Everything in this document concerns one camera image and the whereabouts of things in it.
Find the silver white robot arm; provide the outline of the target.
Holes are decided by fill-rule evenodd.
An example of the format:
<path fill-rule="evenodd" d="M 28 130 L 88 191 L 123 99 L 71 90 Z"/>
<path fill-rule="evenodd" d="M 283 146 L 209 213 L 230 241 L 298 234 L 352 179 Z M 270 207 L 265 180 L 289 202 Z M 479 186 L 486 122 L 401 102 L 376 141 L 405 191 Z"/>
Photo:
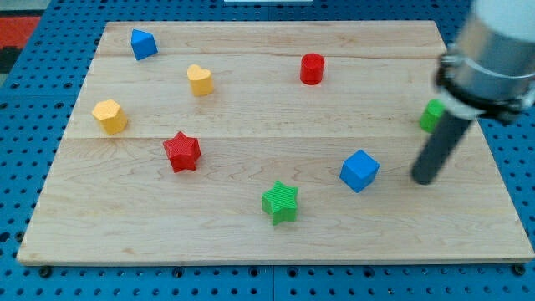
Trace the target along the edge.
<path fill-rule="evenodd" d="M 534 0 L 475 0 L 440 57 L 436 86 L 456 118 L 510 124 L 534 105 Z"/>

